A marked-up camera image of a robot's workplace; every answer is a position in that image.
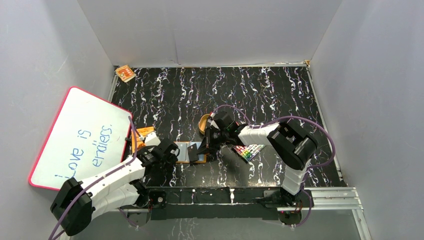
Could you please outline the orange leather card holder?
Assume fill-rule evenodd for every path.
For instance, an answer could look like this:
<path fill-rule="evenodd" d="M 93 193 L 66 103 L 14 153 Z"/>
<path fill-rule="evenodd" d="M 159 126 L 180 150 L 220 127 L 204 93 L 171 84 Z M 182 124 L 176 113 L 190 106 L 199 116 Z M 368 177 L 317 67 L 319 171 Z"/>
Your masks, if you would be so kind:
<path fill-rule="evenodd" d="M 175 141 L 179 149 L 177 163 L 179 164 L 204 164 L 207 162 L 207 154 L 197 154 L 201 145 L 200 141 Z"/>

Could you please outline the yellow oval tray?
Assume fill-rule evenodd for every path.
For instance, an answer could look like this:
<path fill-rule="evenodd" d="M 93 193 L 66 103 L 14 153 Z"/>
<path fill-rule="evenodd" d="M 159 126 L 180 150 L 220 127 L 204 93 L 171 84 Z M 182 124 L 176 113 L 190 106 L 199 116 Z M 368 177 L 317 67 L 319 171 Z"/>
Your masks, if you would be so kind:
<path fill-rule="evenodd" d="M 202 135 L 204 135 L 205 134 L 205 130 L 206 130 L 206 128 L 208 128 L 211 124 L 210 124 L 210 122 L 209 122 L 209 117 L 210 117 L 210 114 L 209 113 L 207 113 L 207 114 L 204 114 L 201 118 L 200 118 L 200 121 L 199 121 L 199 123 L 198 123 L 198 129 L 199 129 L 199 132 L 202 134 Z"/>

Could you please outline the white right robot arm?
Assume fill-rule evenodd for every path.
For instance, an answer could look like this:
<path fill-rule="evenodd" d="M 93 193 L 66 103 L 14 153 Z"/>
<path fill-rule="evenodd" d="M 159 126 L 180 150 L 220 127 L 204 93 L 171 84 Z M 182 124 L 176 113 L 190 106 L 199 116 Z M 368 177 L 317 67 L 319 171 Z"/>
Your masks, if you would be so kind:
<path fill-rule="evenodd" d="M 208 117 L 197 154 L 212 154 L 223 145 L 273 147 L 285 164 L 282 202 L 295 207 L 301 201 L 301 185 L 318 141 L 299 124 L 282 120 L 269 125 L 248 125 L 220 111 Z"/>

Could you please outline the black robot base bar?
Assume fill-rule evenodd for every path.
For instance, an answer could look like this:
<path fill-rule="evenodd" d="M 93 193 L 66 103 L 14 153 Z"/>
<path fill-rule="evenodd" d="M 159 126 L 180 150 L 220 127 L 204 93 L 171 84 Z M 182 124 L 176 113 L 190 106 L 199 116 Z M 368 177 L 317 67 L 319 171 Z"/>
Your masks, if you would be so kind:
<path fill-rule="evenodd" d="M 282 187 L 144 187 L 135 203 L 121 209 L 148 220 L 247 219 L 297 225 L 314 207 L 310 190 L 295 195 Z"/>

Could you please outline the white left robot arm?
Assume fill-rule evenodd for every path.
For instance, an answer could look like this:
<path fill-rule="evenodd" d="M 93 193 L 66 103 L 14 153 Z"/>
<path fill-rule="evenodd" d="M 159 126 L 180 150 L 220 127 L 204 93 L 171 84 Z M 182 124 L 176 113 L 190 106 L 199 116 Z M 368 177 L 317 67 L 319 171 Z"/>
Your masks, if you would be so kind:
<path fill-rule="evenodd" d="M 77 235 L 96 217 L 123 206 L 154 205 L 141 180 L 153 164 L 175 162 L 180 150 L 174 141 L 159 139 L 155 132 L 143 142 L 144 146 L 123 162 L 83 180 L 72 177 L 62 184 L 50 206 L 57 224 L 49 239 Z"/>

